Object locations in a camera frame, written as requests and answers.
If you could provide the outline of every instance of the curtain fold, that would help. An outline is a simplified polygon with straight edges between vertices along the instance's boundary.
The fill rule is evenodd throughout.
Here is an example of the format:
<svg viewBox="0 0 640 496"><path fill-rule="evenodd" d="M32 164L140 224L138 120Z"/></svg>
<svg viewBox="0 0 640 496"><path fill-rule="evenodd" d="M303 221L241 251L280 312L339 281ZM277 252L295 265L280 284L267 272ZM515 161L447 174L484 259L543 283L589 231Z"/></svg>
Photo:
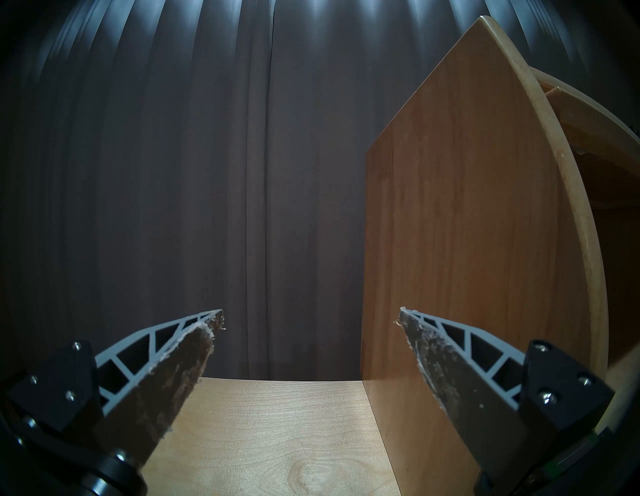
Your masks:
<svg viewBox="0 0 640 496"><path fill-rule="evenodd" d="M206 375L357 379L365 153L487 14L637 127L637 84L569 1L79 0L43 18L0 79L22 361L223 308Z"/></svg>

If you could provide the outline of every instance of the wooden shelf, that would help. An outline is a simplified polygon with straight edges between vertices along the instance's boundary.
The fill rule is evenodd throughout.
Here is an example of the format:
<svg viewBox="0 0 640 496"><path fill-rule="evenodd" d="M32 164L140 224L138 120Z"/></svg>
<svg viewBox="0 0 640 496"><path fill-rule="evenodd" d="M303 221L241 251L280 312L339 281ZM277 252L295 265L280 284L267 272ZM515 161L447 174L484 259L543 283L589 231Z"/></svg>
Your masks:
<svg viewBox="0 0 640 496"><path fill-rule="evenodd" d="M172 428L150 495L399 495L361 381L202 378Z"/></svg>

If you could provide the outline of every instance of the wooden cabinet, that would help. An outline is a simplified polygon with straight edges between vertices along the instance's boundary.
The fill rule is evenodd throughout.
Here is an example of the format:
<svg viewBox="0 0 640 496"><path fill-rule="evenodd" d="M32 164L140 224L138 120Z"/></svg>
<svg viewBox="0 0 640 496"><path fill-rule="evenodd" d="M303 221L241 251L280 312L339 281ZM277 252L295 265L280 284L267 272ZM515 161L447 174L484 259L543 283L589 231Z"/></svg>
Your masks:
<svg viewBox="0 0 640 496"><path fill-rule="evenodd" d="M483 17L380 134L366 181L365 389L400 491L469 494L479 467L399 309L523 351L549 340L604 378L640 339L640 140Z"/></svg>

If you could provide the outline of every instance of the screw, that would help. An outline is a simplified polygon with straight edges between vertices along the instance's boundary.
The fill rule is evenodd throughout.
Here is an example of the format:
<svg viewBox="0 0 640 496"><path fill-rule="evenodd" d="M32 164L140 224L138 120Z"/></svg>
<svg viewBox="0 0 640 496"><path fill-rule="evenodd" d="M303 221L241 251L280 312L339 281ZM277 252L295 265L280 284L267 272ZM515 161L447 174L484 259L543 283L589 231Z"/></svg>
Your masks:
<svg viewBox="0 0 640 496"><path fill-rule="evenodd" d="M558 402L556 395L550 391L541 391L538 396L540 396L544 404L556 404Z"/></svg>
<svg viewBox="0 0 640 496"><path fill-rule="evenodd" d="M585 376L582 374L578 376L578 382L583 386L590 386L593 384L593 380L589 376Z"/></svg>

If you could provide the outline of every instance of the wooden side panel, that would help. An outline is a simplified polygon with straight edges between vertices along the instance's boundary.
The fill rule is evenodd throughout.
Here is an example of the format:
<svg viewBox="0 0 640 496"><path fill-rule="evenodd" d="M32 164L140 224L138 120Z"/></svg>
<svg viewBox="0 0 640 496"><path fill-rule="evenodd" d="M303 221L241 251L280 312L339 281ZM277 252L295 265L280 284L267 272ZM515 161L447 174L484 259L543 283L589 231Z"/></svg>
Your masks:
<svg viewBox="0 0 640 496"><path fill-rule="evenodd" d="M469 494L479 469L422 381L400 306L606 366L591 209L528 71L478 20L367 154L362 376L403 494Z"/></svg>

